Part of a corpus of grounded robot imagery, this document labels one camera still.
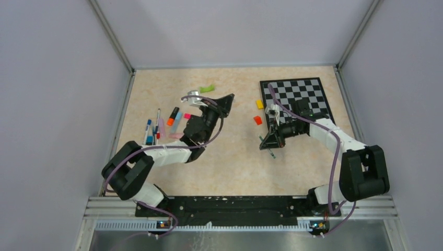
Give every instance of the chessboard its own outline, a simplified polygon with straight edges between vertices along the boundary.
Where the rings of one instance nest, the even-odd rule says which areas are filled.
[[[332,117],[331,108],[329,107],[328,100],[324,94],[323,86],[321,85],[320,78],[300,78],[300,79],[282,79],[282,80],[269,80],[260,81],[260,89],[262,93],[263,106],[271,105],[274,103],[272,96],[267,88],[267,85],[271,83],[275,90],[275,97],[282,103],[284,107],[292,111],[290,104],[295,100],[302,98],[309,99],[309,107],[314,113],[323,112],[328,115],[335,123]],[[273,116],[267,115],[266,123],[267,127],[270,126],[270,120]],[[280,108],[280,123],[285,123],[287,119],[291,117]]]

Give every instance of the small cube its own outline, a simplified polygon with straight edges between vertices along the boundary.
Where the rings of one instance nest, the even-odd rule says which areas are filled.
[[[261,100],[257,100],[256,103],[257,103],[257,108],[258,109],[263,109],[264,108],[263,107],[263,102]]]
[[[260,116],[255,116],[254,117],[254,120],[255,120],[255,122],[256,122],[256,124],[259,126],[259,125],[261,125],[263,122],[262,122],[262,118],[260,118]]]

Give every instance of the white wall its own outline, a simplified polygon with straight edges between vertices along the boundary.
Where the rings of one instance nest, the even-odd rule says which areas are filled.
[[[372,0],[98,0],[135,68],[335,64]]]
[[[384,1],[344,68],[415,250],[441,250],[443,2]]]
[[[72,250],[129,74],[87,1],[1,1],[0,27],[0,250]]]

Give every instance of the beige table surface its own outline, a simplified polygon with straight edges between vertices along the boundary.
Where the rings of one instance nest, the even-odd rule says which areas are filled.
[[[276,159],[260,151],[258,135],[265,136],[267,126],[264,111],[257,109],[255,101],[261,99],[259,81],[308,77],[320,78],[336,124],[353,135],[331,66],[142,70],[135,76],[118,149],[130,140],[141,143],[146,121],[155,121],[158,108],[165,121],[175,106],[201,115],[197,108],[180,103],[180,97],[199,86],[214,84],[216,90],[205,96],[235,94],[220,136],[196,161],[154,168],[148,181],[175,196],[305,195],[308,189],[329,181],[333,154],[307,135],[287,139],[283,149],[274,149]],[[252,119],[257,115],[262,117],[262,125]],[[185,122],[181,121],[178,132],[183,131]],[[160,139],[160,143],[172,141]]]

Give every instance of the pink marker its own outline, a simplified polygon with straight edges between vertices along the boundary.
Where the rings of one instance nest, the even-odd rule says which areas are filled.
[[[160,137],[165,138],[166,132],[165,132],[165,122],[162,118],[158,120],[158,130],[160,131]]]
[[[171,139],[180,139],[181,137],[183,137],[184,133],[182,132],[178,132],[178,133],[170,133],[169,137]]]

